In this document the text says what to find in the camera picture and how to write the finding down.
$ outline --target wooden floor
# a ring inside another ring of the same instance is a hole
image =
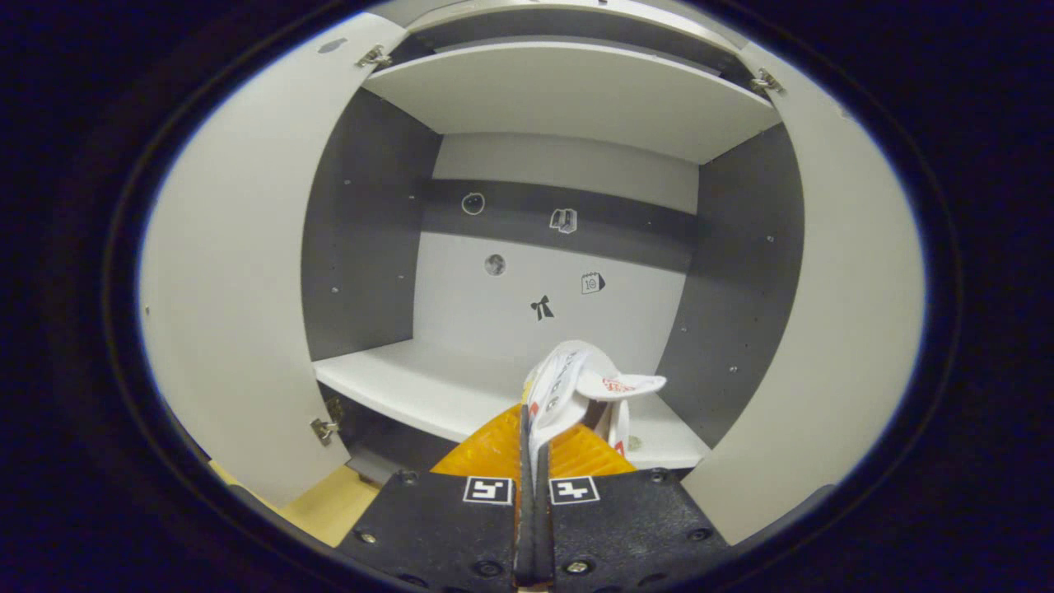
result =
[[[209,466],[225,482],[245,488],[216,460],[210,461]],[[376,497],[377,492],[375,487],[359,480],[358,474],[354,471],[339,466],[335,472],[282,509],[275,508],[255,493],[253,496],[287,521],[326,545],[336,548]]]

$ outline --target white shelf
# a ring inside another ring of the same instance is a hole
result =
[[[407,340],[314,363],[318,381],[394,420],[462,442],[520,401],[527,370]],[[638,469],[694,468],[709,448],[658,396],[633,400]]]
[[[564,41],[443,52],[382,70],[364,87],[440,134],[549,134],[695,163],[779,122],[768,101],[700,70]]]

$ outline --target shelf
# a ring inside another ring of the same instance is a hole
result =
[[[527,370],[407,340],[314,363],[321,383],[389,418],[462,442],[520,401]],[[639,469],[692,468],[709,449],[658,396],[630,402],[627,459]]]
[[[440,134],[550,134],[704,163],[779,122],[761,97],[633,51],[492,43],[379,71],[364,87]]]

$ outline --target metal hinge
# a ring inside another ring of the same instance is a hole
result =
[[[763,67],[759,67],[758,77],[750,80],[750,87],[758,93],[762,91],[775,91],[777,93],[783,92],[783,85],[780,84],[780,81],[777,80],[772,74],[768,74],[768,71]]]
[[[340,430],[340,427],[336,422],[323,422],[321,420],[315,418],[311,421],[311,430],[315,432],[315,436],[318,437],[318,442],[324,446],[329,446],[330,440],[332,440],[333,433]]]
[[[377,64],[377,67],[384,67],[392,64],[392,57],[385,54],[384,45],[374,45],[372,50],[367,52],[365,56],[355,62],[355,65],[360,67],[365,67],[370,64]]]

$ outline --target upper shelf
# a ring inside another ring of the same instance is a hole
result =
[[[320,360],[318,381],[414,429],[462,442],[520,401],[519,365],[455,353],[419,340]],[[629,403],[639,448],[626,458],[641,470],[694,468],[709,448],[657,395]]]
[[[730,82],[628,50],[532,41],[454,50],[374,74],[364,87],[440,134],[550,134],[704,163],[779,122]]]

